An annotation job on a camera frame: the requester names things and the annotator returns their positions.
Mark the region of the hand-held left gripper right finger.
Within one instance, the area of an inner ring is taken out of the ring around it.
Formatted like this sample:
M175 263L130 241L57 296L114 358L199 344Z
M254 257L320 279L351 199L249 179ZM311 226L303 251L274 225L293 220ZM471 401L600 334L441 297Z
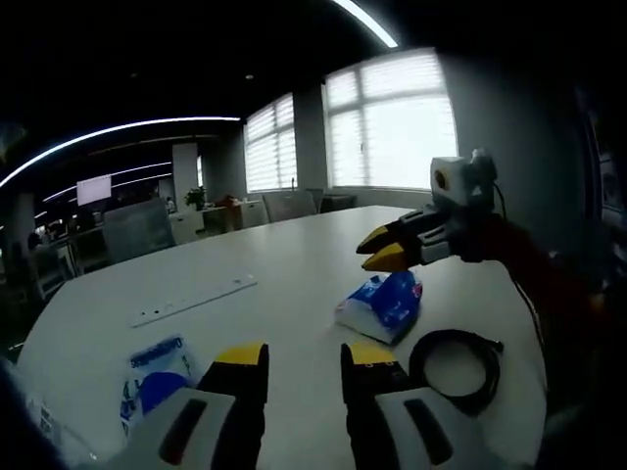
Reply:
M370 343L341 346L346 426L358 469L488 469L476 419L430 388L418 388L398 360Z

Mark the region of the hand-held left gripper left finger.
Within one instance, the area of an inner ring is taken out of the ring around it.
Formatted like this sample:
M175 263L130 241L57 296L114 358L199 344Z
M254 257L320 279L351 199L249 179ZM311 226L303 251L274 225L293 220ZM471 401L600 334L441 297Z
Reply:
M169 383L107 469L254 469L265 433L269 347L220 353L194 387Z

